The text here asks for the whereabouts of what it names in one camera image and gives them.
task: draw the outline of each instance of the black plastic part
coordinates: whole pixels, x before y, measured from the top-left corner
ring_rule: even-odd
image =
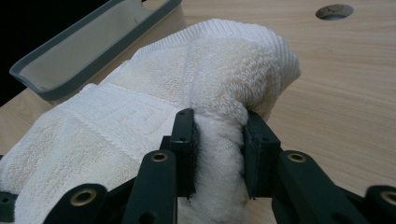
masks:
[[[98,184],[84,184],[67,191],[49,212],[45,224],[107,223],[103,211],[107,190]]]
[[[283,152],[277,173],[298,215],[299,223],[369,223],[315,161],[298,151]],[[284,198],[275,191],[274,198]],[[276,220],[282,214],[273,204]]]
[[[367,189],[363,207],[371,223],[396,223],[396,188],[371,186]]]
[[[126,204],[134,187],[135,178],[123,183],[107,194],[106,206],[103,211],[108,213],[107,223],[121,223]]]
[[[143,158],[121,223],[177,223],[176,167],[169,150],[152,151]]]
[[[0,192],[0,222],[14,221],[15,201],[18,195]]]
[[[280,141],[262,118],[248,111],[244,127],[245,183],[249,198],[271,197]]]
[[[177,158],[177,196],[190,197],[196,191],[194,179],[199,142],[192,109],[184,109],[176,114],[169,139],[168,146]]]

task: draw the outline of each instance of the folded towel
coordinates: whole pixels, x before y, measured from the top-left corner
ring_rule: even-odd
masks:
[[[179,199],[179,223],[246,223],[242,126],[268,119],[300,75],[279,35],[257,24],[210,20],[140,49],[99,85],[42,115],[0,161],[0,190],[19,194],[15,223],[42,223],[70,189],[112,190],[190,107],[201,133],[196,189]]]

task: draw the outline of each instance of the table hole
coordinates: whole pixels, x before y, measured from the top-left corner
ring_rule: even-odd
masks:
[[[353,7],[336,4],[320,8],[315,15],[323,21],[339,21],[352,15],[352,13]]]

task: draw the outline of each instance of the plastic tray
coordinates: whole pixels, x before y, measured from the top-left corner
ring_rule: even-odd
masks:
[[[141,0],[111,0],[20,59],[9,73],[42,99],[64,101],[139,48],[184,28],[180,2],[167,0],[150,11]]]

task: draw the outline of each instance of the towel fold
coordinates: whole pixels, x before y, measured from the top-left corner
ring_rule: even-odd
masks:
[[[179,223],[246,223],[241,176],[248,109],[268,119],[300,75],[297,57],[269,29],[210,20],[140,49],[99,85],[42,115],[0,161],[0,190],[19,194],[15,223],[42,223],[73,187],[112,190],[190,107],[201,133],[197,193],[179,199]]]

